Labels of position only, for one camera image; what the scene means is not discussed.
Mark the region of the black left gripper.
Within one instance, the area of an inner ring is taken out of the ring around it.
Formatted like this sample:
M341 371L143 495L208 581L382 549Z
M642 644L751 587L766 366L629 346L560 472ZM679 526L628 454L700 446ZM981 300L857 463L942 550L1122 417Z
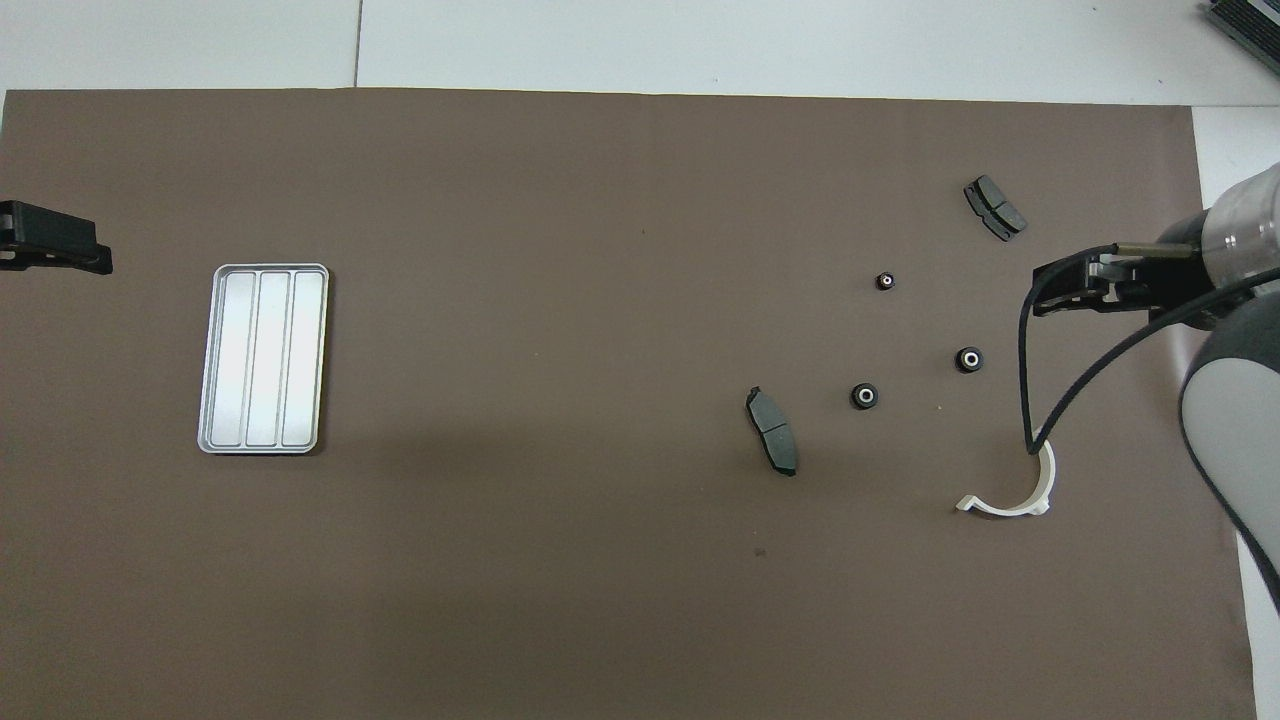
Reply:
M60 266L96 275L113 273L113 251L97 243L95 224L29 202L1 202L0 269L17 269L17 252L52 255Z

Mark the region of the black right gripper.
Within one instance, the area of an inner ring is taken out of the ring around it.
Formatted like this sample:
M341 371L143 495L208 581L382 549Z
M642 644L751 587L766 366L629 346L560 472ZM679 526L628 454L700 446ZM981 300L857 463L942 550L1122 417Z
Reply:
M1032 314L1096 310L1106 313L1175 309L1213 288L1201 256L1204 223L1201 211L1170 225L1149 243L1120 243L1106 279L1097 275L1100 255L1064 258L1033 270Z

